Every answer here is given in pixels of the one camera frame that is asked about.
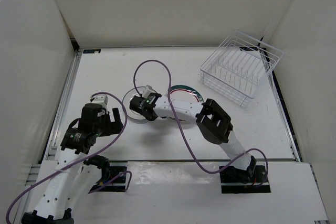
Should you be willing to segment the teal rimmed white plate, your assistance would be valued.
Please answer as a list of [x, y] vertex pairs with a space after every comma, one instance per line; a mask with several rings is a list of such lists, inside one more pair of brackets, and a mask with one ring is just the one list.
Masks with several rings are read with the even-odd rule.
[[171, 86], [166, 92], [171, 98], [179, 121], [195, 123], [195, 115], [202, 109], [204, 99], [194, 88], [182, 84]]

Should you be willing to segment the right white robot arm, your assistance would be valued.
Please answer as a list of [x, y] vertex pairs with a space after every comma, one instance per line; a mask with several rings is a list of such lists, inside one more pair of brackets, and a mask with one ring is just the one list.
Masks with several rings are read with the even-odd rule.
[[230, 170], [236, 178], [249, 183], [254, 177], [256, 159], [246, 152], [235, 135], [231, 117], [215, 100], [191, 103], [150, 93], [134, 96], [130, 101], [130, 110], [148, 121], [170, 117], [197, 125], [203, 138], [218, 145], [233, 161]]

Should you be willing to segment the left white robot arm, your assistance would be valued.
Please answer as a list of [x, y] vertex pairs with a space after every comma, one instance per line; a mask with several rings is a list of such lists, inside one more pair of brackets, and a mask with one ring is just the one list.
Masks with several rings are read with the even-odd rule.
[[97, 182], [110, 176], [107, 158], [92, 155], [97, 138], [120, 134], [123, 123], [118, 108], [108, 111], [106, 104], [87, 103], [81, 117], [73, 120], [62, 139], [56, 175], [49, 178], [41, 199], [22, 223], [73, 223], [72, 212]]

